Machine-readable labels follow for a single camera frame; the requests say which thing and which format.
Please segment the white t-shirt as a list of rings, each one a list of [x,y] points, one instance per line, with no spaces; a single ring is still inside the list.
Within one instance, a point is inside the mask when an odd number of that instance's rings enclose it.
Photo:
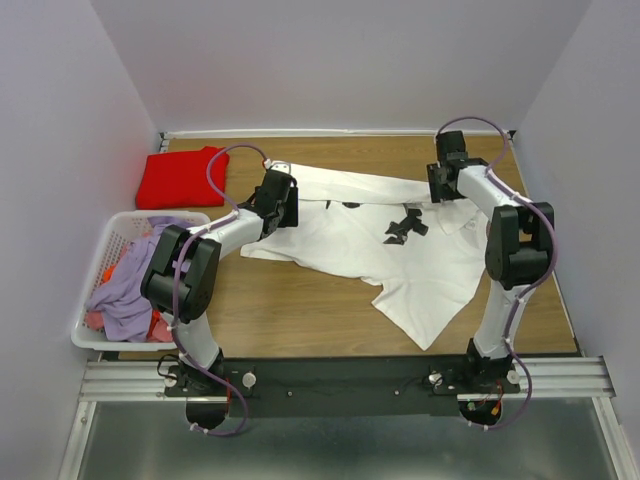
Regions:
[[[425,182],[291,165],[298,226],[243,246],[242,256],[379,286],[373,306],[430,347],[475,296],[487,217],[470,200],[432,203]]]

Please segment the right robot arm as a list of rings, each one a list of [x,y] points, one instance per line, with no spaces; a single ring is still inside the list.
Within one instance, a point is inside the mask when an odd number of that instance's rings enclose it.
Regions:
[[[489,220],[488,303],[460,370],[452,375],[480,392],[508,378],[515,360],[513,340],[526,305],[555,267],[554,210],[521,196],[483,159],[470,157],[462,132],[438,132],[435,146],[437,162],[427,166],[431,200],[470,200]]]

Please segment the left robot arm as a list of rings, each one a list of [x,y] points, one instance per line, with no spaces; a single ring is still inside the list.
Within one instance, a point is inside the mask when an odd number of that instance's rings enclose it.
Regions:
[[[221,348],[206,318],[220,261],[279,228],[297,225],[297,181],[271,168],[248,200],[230,214],[202,226],[170,225],[160,234],[141,282],[141,295],[153,309],[171,317],[173,342],[190,366],[187,382],[197,393],[209,395],[221,384],[229,385],[219,368]]]

